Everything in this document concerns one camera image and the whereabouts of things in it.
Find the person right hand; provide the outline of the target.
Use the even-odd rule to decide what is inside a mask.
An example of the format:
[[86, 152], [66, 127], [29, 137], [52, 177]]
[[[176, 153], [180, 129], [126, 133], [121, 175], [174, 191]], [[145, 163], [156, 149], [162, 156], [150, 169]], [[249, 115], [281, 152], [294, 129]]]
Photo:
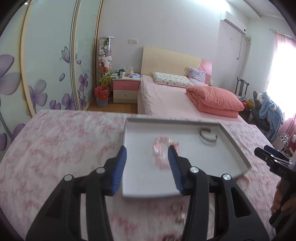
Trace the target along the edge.
[[271, 213], [276, 213], [277, 210], [281, 210], [282, 212], [286, 212], [287, 214], [292, 214], [295, 211], [296, 207], [296, 197], [295, 194], [290, 197], [290, 199], [283, 205], [280, 206], [281, 201], [283, 199], [283, 195], [280, 192], [281, 181], [277, 183], [276, 192], [273, 198], [273, 204], [270, 208]]

